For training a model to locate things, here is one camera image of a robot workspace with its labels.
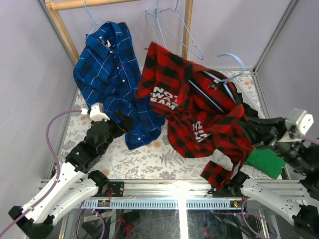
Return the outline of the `light blue wire hanger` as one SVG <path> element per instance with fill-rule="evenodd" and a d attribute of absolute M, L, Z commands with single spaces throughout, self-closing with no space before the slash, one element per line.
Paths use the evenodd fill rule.
<path fill-rule="evenodd" d="M 162 38 L 163 44 L 166 47 L 166 41 L 164 35 L 161 31 L 164 28 L 178 43 L 181 44 L 181 56 L 184 59 L 188 59 L 189 53 L 195 56 L 199 60 L 204 59 L 204 54 L 200 47 L 195 44 L 194 38 L 191 34 L 191 21 L 192 21 L 192 13 L 193 13 L 193 0 L 186 0 L 184 3 L 184 14 L 180 14 L 179 10 L 179 0 L 176 1 L 174 8 L 159 8 L 160 1 L 156 1 L 155 7 L 155 19 L 157 22 L 158 29 L 160 31 L 160 36 Z M 182 36 L 178 38 L 160 19 L 160 14 L 164 12 L 172 12 L 176 15 L 177 19 L 181 22 L 182 27 Z"/>

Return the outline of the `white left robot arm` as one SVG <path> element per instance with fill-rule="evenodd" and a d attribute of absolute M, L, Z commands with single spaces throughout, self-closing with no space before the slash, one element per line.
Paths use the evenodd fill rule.
<path fill-rule="evenodd" d="M 57 167 L 56 175 L 28 203 L 10 209 L 9 216 L 28 238 L 47 238 L 61 218 L 80 203 L 113 191 L 107 176 L 92 168 L 115 138 L 133 129 L 132 117 L 119 111 L 115 115 L 119 123 L 90 110 L 91 127 Z"/>

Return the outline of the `red plaid shirt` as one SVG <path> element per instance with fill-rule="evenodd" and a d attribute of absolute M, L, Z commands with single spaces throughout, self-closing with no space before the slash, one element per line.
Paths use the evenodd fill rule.
<path fill-rule="evenodd" d="M 211 156 L 218 150 L 232 162 L 231 170 L 209 162 L 201 176 L 217 189 L 228 184 L 253 152 L 253 146 L 238 124 L 247 120 L 232 82 L 228 87 L 236 103 L 202 71 L 218 77 L 225 76 L 197 63 L 185 60 L 152 42 L 148 52 L 135 98 L 150 96 L 150 108 L 167 120 L 167 136 L 171 146 L 185 158 Z M 225 113 L 219 111 L 188 81 L 194 80 L 220 103 Z"/>

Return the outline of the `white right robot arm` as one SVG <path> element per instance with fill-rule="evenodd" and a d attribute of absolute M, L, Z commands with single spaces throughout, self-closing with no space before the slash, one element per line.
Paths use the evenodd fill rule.
<path fill-rule="evenodd" d="M 304 239 L 319 237 L 318 207 L 300 203 L 306 193 L 319 199 L 319 140 L 306 136 L 313 124 L 313 116 L 298 109 L 285 119 L 239 122 L 253 146 L 272 150 L 304 179 L 256 181 L 239 171 L 227 184 L 230 195 L 256 200 L 285 219 Z"/>

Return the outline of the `red shirt wire hanger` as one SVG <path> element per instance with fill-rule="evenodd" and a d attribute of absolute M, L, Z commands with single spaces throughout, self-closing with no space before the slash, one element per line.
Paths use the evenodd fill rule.
<path fill-rule="evenodd" d="M 222 77 L 218 77 L 218 76 L 216 76 L 216 75 L 214 75 L 214 74 L 212 74 L 212 73 L 210 73 L 210 72 L 208 72 L 208 71 L 202 71 L 202 73 L 203 73 L 204 75 L 206 75 L 209 79 L 212 80 L 210 86 L 208 87 L 209 89 L 211 89 L 210 87 L 212 86 L 212 87 L 213 87 L 212 89 L 213 89 L 213 90 L 216 90 L 216 89 L 218 88 L 218 85 L 221 85 L 221 86 L 225 89 L 227 95 L 231 98 L 231 100 L 232 100 L 234 103 L 236 103 L 235 96 L 233 95 L 232 91 L 231 91 L 230 88 L 228 87 L 228 83 L 231 82 L 231 81 L 233 81 L 236 77 L 239 77 L 239 76 L 241 76 L 241 75 L 243 74 L 243 72 L 244 72 L 244 70 L 245 70 L 245 65 L 244 65 L 243 61 L 242 61 L 238 56 L 236 56 L 235 54 L 225 52 L 225 53 L 222 53 L 222 54 L 217 55 L 217 57 L 223 57 L 223 56 L 229 56 L 229 57 L 233 58 L 233 59 L 239 64 L 239 66 L 240 66 L 240 72 L 239 72 L 237 75 L 232 76 L 232 77 L 230 77 L 230 78 L 229 78 L 229 77 L 224 77 L 224 78 L 222 78 Z M 188 82 L 189 82 L 196 90 L 198 90 L 204 97 L 206 97 L 219 111 L 221 111 L 222 113 L 225 113 L 225 110 L 224 110 L 223 106 L 222 106 L 220 103 L 218 103 L 217 101 L 215 101 L 215 100 L 213 99 L 213 97 L 210 96 L 210 95 L 204 90 L 203 87 L 201 87 L 201 86 L 200 86 L 198 83 L 196 83 L 194 80 L 191 80 L 191 79 L 190 79 Z"/>

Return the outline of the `black shirt wire hanger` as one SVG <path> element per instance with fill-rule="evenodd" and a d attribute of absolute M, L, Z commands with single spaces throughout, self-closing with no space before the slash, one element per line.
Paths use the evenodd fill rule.
<path fill-rule="evenodd" d="M 157 44 L 162 43 L 163 47 L 167 48 L 167 44 L 161 29 L 161 23 L 159 18 L 159 1 L 156 1 L 156 6 L 154 8 L 154 11 L 146 10 L 146 18 L 147 22 L 149 24 L 149 27 L 151 28 L 151 31 L 154 35 L 155 41 Z"/>

